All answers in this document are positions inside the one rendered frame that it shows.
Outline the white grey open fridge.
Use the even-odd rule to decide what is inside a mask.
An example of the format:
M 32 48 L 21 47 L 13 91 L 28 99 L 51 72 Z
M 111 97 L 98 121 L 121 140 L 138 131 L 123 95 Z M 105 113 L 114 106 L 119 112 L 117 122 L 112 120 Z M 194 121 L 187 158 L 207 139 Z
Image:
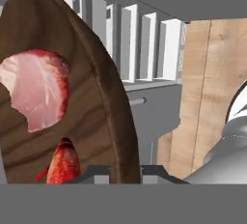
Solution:
M 173 15 L 145 0 L 65 1 L 79 3 L 77 15 L 98 34 L 128 84 L 179 83 L 186 24 L 226 18 L 212 6 L 205 14 Z

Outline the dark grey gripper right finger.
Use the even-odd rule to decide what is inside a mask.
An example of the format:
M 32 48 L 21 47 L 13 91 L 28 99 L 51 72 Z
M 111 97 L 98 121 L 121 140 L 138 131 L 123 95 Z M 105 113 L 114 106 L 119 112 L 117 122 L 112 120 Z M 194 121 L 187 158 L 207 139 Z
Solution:
M 187 184 L 186 181 L 168 174 L 162 165 L 142 165 L 142 184 Z

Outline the light wood cabinet panel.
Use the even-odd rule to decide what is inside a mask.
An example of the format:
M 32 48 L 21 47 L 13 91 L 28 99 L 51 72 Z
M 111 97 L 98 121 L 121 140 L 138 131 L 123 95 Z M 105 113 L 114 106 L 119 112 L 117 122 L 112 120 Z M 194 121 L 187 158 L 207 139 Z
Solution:
M 247 18 L 196 20 L 186 29 L 180 125 L 158 140 L 157 162 L 184 179 L 220 138 L 234 93 L 247 80 Z

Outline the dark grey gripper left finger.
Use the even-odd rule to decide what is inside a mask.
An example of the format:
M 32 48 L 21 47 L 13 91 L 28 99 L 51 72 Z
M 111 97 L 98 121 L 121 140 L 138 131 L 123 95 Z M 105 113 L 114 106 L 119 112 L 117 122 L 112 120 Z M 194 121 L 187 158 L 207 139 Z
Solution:
M 85 173 L 68 183 L 108 184 L 110 182 L 110 167 L 108 165 L 90 165 Z

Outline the red orange fish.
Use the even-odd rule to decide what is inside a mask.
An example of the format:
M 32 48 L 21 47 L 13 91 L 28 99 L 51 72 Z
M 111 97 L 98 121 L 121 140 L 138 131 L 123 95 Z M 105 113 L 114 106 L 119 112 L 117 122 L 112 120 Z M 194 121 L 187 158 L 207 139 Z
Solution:
M 50 164 L 36 175 L 35 182 L 46 177 L 47 184 L 62 184 L 81 175 L 76 149 L 71 140 L 64 137 L 58 142 Z

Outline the grey drawer front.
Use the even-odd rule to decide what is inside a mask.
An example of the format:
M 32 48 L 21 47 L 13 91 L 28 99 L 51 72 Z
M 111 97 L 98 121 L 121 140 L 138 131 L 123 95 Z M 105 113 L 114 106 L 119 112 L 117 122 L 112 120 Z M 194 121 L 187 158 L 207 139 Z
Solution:
M 132 116 L 138 136 L 141 165 L 156 163 L 157 139 L 173 131 L 180 123 L 180 84 L 159 83 L 124 87 L 129 100 L 145 98 L 146 103 L 133 105 Z

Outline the shiny silver metal pot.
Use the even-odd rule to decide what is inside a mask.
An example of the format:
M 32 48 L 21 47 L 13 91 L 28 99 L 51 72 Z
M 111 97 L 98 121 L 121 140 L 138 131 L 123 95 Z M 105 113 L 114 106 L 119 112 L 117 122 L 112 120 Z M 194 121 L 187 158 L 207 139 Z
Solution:
M 235 92 L 219 141 L 203 165 L 184 179 L 192 184 L 247 184 L 247 79 Z

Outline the raw pink red steak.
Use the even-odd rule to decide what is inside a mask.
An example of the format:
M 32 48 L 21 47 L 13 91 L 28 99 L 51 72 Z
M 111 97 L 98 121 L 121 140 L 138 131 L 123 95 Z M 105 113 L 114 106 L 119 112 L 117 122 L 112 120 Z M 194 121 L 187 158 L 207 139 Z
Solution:
M 69 102 L 69 67 L 56 52 L 30 49 L 0 63 L 0 83 L 11 107 L 27 120 L 29 132 L 59 123 Z

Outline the brown wooden bowl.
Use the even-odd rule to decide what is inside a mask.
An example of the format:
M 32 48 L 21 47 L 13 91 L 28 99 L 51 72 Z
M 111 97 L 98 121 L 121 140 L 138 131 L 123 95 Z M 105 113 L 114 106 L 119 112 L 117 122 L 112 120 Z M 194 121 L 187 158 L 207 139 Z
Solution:
M 69 67 L 69 102 L 56 125 L 29 132 L 0 83 L 0 151 L 9 183 L 32 183 L 50 164 L 61 138 L 80 166 L 108 165 L 112 183 L 140 180 L 138 139 L 117 68 L 94 31 L 64 0 L 7 0 L 0 14 L 0 63 L 30 49 L 62 56 Z

